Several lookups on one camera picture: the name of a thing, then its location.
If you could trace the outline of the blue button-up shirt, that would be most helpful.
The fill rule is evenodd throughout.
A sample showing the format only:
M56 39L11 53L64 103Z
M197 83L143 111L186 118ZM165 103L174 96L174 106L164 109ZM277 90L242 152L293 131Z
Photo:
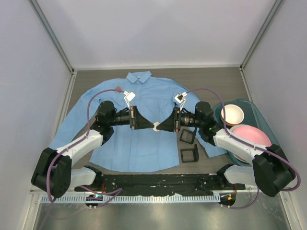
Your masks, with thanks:
M151 72L129 73L124 79L107 80L85 92L67 114L50 147L57 149L70 143L86 125L103 101L113 102L116 109L126 107L123 91L134 92L132 104L146 119L162 122L175 105L174 97L186 88L173 80L153 77ZM114 127L114 134L96 148L90 162L103 168L132 173L148 173L179 165L177 136L173 132L152 129L132 130L129 126Z

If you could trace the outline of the orange painted round brooch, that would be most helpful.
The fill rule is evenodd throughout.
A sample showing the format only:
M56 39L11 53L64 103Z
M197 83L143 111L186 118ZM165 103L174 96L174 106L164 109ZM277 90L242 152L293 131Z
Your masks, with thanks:
M155 132L159 132L160 130L157 128L158 126L160 125L160 123L159 122L155 122L154 124L153 124L153 130L155 131Z

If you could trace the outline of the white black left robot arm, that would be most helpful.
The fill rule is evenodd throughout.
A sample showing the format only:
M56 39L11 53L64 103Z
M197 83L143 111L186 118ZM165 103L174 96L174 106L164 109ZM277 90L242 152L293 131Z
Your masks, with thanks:
M72 167L88 152L105 144L114 133L113 127L120 125L129 125L134 130L154 127L136 106L117 111L111 101L104 101L88 132L68 145L42 151L31 179L32 185L49 192L52 199L62 197L70 188L99 188L102 173L98 169L84 166L74 170Z

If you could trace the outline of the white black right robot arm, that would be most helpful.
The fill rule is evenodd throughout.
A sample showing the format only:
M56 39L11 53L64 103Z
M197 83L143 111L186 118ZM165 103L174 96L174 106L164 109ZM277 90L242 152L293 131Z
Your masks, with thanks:
M181 127L198 128L202 140L248 162L247 167L230 165L222 168L222 174L230 184L256 186L267 196L274 197L285 191L293 180L299 179L281 147L256 144L231 133L214 120L208 102L198 102L194 113L174 107L172 114L157 129L177 132Z

